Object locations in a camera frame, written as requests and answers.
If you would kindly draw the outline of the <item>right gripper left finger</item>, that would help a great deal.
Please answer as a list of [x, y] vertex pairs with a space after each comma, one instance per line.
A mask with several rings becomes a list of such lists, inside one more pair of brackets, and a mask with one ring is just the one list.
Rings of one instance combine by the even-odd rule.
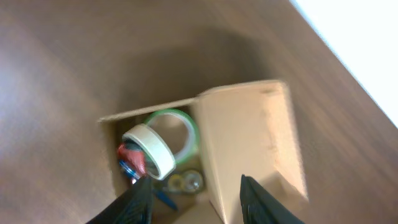
[[142, 177], [87, 224], [151, 224], [152, 179]]

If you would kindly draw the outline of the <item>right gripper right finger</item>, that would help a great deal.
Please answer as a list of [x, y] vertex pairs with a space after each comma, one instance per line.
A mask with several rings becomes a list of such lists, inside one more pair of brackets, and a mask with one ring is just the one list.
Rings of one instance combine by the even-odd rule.
[[241, 176], [239, 197], [244, 224], [303, 224], [251, 176]]

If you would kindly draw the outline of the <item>blue pen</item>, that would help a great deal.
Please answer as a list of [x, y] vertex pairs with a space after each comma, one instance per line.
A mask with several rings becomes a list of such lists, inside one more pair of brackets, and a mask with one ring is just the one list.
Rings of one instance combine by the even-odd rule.
[[[121, 170], [132, 180], [132, 183], [134, 184], [137, 180], [139, 180], [141, 177], [140, 175], [132, 169], [128, 163], [124, 160], [119, 160], [119, 165], [121, 166]], [[177, 205], [176, 203], [169, 197], [167, 196], [164, 192], [158, 189], [152, 189], [152, 193], [165, 205], [167, 205], [169, 208], [171, 208], [174, 211], [177, 211]]]

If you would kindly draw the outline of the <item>orange utility knife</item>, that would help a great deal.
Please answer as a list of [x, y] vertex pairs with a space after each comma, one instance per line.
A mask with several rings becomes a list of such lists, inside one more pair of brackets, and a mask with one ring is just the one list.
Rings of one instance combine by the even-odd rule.
[[119, 145], [116, 154], [118, 160], [124, 160], [140, 177], [146, 175], [146, 162], [143, 150], [135, 143]]

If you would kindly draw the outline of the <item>yellow black correction tape dispenser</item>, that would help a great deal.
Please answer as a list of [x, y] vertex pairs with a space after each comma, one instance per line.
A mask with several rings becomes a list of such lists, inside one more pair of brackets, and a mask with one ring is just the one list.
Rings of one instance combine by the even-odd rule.
[[167, 181], [167, 190], [176, 194], [197, 194], [204, 189], [204, 186], [203, 176], [196, 170], [173, 174]]

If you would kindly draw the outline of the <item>green tape roll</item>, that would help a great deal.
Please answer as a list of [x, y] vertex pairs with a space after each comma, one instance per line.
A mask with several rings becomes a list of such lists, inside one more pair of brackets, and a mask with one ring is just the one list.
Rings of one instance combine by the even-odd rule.
[[182, 110], [165, 109], [152, 113], [144, 121], [166, 143], [177, 165], [188, 162], [198, 152], [199, 133], [194, 120]]

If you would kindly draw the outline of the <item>beige masking tape roll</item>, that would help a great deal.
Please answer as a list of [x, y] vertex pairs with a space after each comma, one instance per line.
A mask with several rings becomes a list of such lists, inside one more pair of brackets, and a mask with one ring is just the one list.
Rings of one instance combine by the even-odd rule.
[[164, 140], [148, 125], [138, 124], [122, 135], [122, 140], [138, 144], [153, 162], [154, 171], [147, 174], [156, 180], [164, 180], [176, 168], [174, 155]]

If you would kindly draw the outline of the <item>brown cardboard box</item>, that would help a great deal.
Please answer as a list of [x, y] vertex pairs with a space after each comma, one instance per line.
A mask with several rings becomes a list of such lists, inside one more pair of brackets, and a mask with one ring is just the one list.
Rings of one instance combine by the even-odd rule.
[[[144, 154], [146, 175], [142, 177], [152, 179], [153, 189], [164, 192], [178, 208], [172, 210], [152, 193], [152, 223], [244, 223], [239, 197], [243, 174], [255, 179], [291, 213], [307, 202], [289, 89], [279, 80], [219, 86], [194, 98], [99, 119], [117, 198], [133, 185], [121, 170], [116, 151], [122, 143], [135, 142], [122, 140], [122, 135], [165, 109], [186, 112], [196, 123], [200, 140], [197, 154], [176, 164], [164, 180], [147, 174], [155, 166]], [[204, 189], [197, 194], [169, 192], [169, 177], [186, 170], [202, 174]]]

